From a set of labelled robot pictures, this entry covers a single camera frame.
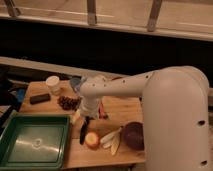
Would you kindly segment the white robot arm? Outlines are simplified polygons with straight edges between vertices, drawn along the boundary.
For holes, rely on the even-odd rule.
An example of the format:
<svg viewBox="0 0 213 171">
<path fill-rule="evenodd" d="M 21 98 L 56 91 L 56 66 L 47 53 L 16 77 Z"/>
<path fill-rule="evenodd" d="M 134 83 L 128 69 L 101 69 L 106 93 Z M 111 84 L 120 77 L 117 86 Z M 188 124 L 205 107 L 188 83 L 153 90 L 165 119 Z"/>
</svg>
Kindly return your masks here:
<svg viewBox="0 0 213 171">
<path fill-rule="evenodd" d="M 140 97 L 152 75 L 153 71 L 115 80 L 107 80 L 102 75 L 90 78 L 73 76 L 69 83 L 81 98 L 80 115 L 98 119 L 103 96 Z"/>
</svg>

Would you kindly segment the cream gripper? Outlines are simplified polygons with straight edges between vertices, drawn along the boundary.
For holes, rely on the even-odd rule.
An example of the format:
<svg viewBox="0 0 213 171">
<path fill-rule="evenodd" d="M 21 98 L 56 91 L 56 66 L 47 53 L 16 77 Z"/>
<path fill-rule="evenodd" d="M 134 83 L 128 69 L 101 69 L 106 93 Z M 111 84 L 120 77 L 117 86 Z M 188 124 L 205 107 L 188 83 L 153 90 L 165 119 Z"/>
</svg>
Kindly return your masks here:
<svg viewBox="0 0 213 171">
<path fill-rule="evenodd" d="M 80 101 L 80 105 L 74 115 L 71 117 L 71 123 L 76 124 L 80 118 L 99 118 L 100 98 L 85 98 Z"/>
</svg>

